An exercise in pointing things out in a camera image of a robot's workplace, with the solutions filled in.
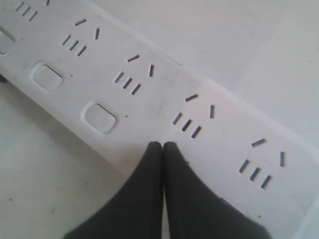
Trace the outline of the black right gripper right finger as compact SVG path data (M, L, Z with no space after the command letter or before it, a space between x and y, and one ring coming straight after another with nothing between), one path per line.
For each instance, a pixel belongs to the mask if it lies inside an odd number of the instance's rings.
M268 231L215 195L174 142L163 146L163 180L172 239L269 239Z

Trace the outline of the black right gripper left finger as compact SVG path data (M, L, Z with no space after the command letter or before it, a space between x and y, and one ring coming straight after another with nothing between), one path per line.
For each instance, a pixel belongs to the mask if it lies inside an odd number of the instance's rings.
M66 239L160 239L163 214L162 145L150 142L112 199Z

